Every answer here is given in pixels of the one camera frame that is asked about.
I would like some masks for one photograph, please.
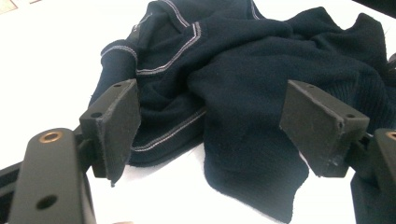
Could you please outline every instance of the dark navy garment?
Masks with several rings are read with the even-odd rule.
[[[283,222],[308,176],[279,129],[288,79],[354,106],[369,132],[396,128],[384,33],[364,14],[342,30],[322,7],[274,21],[250,0],[161,0],[104,48],[102,65],[92,102],[137,79],[142,123],[129,164],[169,160],[203,139],[209,185]]]

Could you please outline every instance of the ribbed fabric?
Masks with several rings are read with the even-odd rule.
[[[131,165],[169,160],[203,137],[210,186],[290,222],[308,168],[278,127],[288,79],[354,106],[370,132],[396,128],[384,39],[372,18],[342,30],[322,7],[274,21],[250,0],[152,2],[128,38],[103,50],[92,102],[136,78],[142,123]]]

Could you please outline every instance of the white surface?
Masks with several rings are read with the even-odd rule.
[[[0,168],[23,159],[29,139],[47,129],[74,129],[101,72],[100,51],[126,37],[149,1],[43,0],[0,16]],[[256,0],[266,18],[286,20],[324,6],[342,28],[360,12],[381,21],[390,56],[396,52],[396,20],[349,0]],[[210,188],[200,145],[151,168],[126,167],[115,188],[89,171],[98,223],[274,223]],[[299,189],[291,223],[354,223],[349,181],[312,174]]]

